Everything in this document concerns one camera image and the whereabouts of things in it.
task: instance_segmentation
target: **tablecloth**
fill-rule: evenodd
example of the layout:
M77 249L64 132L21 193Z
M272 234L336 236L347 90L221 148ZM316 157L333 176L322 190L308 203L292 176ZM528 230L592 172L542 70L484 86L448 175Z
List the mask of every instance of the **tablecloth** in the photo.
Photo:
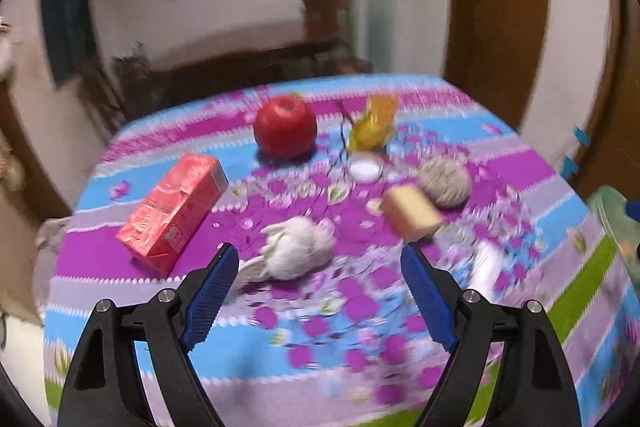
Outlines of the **tablecloth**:
M256 159L252 121L277 93L302 96L318 117L318 149L304 165ZM399 97L390 162L374 185L354 183L334 101L358 113L373 93ZM115 238L128 214L187 151L219 158L228 191L165 280L132 263ZM563 343L584 425L615 398L640 340L640 305L612 241L570 186L507 125L439 78L370 75L247 89L172 108L126 126L108 146L76 206L51 282L45 327L47 398L55 423L73 350L94 304L146 301L205 266L223 241L243 261L260 229L306 215L332 230L329 266L302 280L266 283L225 305L190 357L228 427L410 426L447 353L431 341L399 270L402 243L383 219L384 191L444 155L473 179L464 209L422 247L464 287L474 244L500 245L498 301L540 300ZM136 352L158 425L171 425L144 344ZM492 347L469 422L490 399Z

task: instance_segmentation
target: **sponge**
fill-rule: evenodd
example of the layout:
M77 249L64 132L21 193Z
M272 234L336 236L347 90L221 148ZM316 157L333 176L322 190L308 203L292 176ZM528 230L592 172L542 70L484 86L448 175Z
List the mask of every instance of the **sponge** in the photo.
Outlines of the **sponge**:
M402 185L386 191L380 210L406 241L431 237L442 226L442 216L420 188Z

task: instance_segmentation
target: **beige fuzzy ball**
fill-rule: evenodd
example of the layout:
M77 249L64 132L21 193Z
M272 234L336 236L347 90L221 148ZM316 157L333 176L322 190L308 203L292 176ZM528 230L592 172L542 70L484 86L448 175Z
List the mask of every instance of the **beige fuzzy ball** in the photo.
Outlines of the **beige fuzzy ball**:
M454 208L471 194L471 176L465 166L438 156L420 166L418 184L439 208Z

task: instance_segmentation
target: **floor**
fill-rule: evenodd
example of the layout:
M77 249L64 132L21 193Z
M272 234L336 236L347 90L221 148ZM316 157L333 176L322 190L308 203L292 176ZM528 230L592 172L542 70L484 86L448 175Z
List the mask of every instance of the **floor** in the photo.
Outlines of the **floor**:
M40 422L49 426L44 392L43 329L15 317L7 318L6 329L6 347L0 351L0 362L22 399Z

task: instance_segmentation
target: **green plastic basket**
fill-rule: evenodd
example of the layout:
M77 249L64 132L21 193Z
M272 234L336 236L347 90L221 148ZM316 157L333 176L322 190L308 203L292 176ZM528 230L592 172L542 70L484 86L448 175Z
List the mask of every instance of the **green plastic basket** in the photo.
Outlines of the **green plastic basket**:
M626 198L615 188L603 185L589 198L587 205L591 212L600 218L609 237L615 242L618 251L620 244L628 241L631 245L631 256L627 259L620 255L625 263L636 292L640 295L640 260L636 255L640 245L640 223L626 215Z

